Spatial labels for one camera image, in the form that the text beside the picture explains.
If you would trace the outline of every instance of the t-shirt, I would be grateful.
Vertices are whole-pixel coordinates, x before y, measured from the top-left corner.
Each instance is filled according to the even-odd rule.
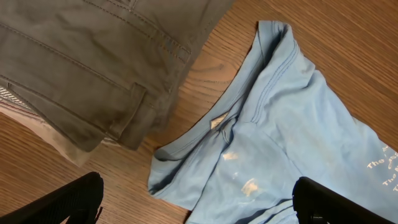
[[[148,189],[192,210],[187,223],[298,223],[292,191],[306,176],[398,222],[397,157],[350,115],[291,26],[261,21],[220,100],[154,154]]]

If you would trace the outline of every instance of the wooden table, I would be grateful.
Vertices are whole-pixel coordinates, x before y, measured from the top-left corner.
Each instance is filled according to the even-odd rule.
[[[216,103],[250,49],[259,20],[291,24],[302,52],[351,114],[398,149],[397,0],[237,0],[181,86],[168,129],[148,136],[136,152],[104,146],[78,168],[0,114],[0,215],[94,170],[105,181],[98,223],[182,223],[186,210],[147,193],[151,155]]]

